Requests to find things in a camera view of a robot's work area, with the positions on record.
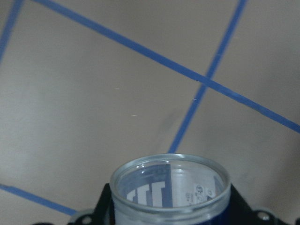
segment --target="blue grid line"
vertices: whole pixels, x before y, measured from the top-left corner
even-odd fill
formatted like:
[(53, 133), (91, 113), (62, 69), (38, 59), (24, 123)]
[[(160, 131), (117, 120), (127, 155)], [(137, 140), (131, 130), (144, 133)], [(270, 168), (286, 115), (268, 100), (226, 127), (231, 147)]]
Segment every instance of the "blue grid line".
[[(233, 17), (232, 17), (232, 19), (227, 27), (227, 30), (222, 38), (220, 46), (219, 46), (218, 50), (216, 51), (213, 61), (211, 62), (211, 65), (206, 73), (206, 77), (209, 78), (210, 80), (213, 78), (213, 76), (221, 62), (224, 52), (230, 42), (230, 39), (234, 33), (234, 30), (237, 27), (237, 24), (241, 18), (241, 14), (243, 12), (243, 9), (245, 8), (246, 2), (247, 2), (247, 0), (240, 0), (240, 2), (238, 3), (238, 5), (235, 9)], [(194, 101), (192, 102), (192, 104), (191, 104), (185, 118), (183, 119), (182, 124), (170, 146), (168, 153), (175, 153), (177, 151), (177, 149), (182, 141), (182, 138), (183, 138), (184, 134), (186, 133), (186, 130), (195, 115), (196, 110), (199, 108), (199, 105), (205, 95), (206, 90), (207, 90), (207, 86), (201, 84), (199, 90), (197, 91), (197, 93), (194, 97)]]
[(18, 15), (21, 11), (23, 3), (24, 3), (24, 0), (15, 0), (14, 4), (9, 12), (5, 27), (3, 28), (3, 31), (2, 31), (2, 34), (0, 37), (0, 63), (2, 62), (2, 58), (4, 55), (5, 49), (8, 45), (10, 34), (13, 30), (13, 27), (18, 18)]
[(291, 120), (271, 111), (270, 109), (267, 109), (266, 107), (238, 94), (237, 92), (234, 92), (232, 90), (230, 90), (229, 88), (199, 74), (196, 73), (195, 71), (188, 69), (130, 39), (128, 39), (127, 37), (122, 36), (121, 34), (118, 34), (116, 32), (114, 32), (113, 30), (110, 30), (98, 23), (96, 23), (95, 21), (92, 21), (90, 19), (88, 19), (85, 16), (82, 16), (54, 1), (51, 0), (32, 0), (35, 1), (37, 3), (40, 3), (44, 6), (46, 6), (49, 9), (52, 9), (53, 11), (77, 22), (80, 23), (83, 26), (86, 26), (92, 30), (94, 30), (97, 33), (100, 33), (102, 35), (104, 35), (105, 37), (114, 40), (186, 77), (189, 77), (195, 81), (199, 81), (202, 84), (206, 85), (209, 88), (212, 88), (213, 90), (228, 96), (229, 98), (242, 103), (243, 105), (246, 105), (256, 111), (258, 111), (259, 113), (261, 113), (262, 115), (269, 117), (270, 119), (286, 126), (287, 128), (290, 128), (298, 133), (300, 133), (300, 125), (292, 122)]
[(77, 212), (74, 209), (71, 209), (71, 208), (68, 208), (66, 206), (51, 202), (47, 199), (44, 199), (40, 196), (34, 195), (32, 193), (29, 193), (27, 191), (21, 190), (21, 189), (16, 188), (16, 187), (5, 186), (5, 185), (0, 184), (0, 189), (4, 190), (4, 191), (7, 191), (11, 194), (14, 194), (16, 196), (22, 197), (24, 199), (27, 199), (29, 201), (35, 202), (37, 204), (48, 207), (50, 209), (56, 210), (58, 212), (70, 215), (70, 216), (74, 215)]

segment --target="cylindrical container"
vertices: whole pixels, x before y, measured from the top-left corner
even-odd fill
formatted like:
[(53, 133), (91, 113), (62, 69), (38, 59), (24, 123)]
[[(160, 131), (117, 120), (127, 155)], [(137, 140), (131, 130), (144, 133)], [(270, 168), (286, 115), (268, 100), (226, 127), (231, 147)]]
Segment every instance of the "cylindrical container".
[(139, 158), (118, 168), (110, 187), (116, 225), (228, 224), (229, 175), (206, 158)]

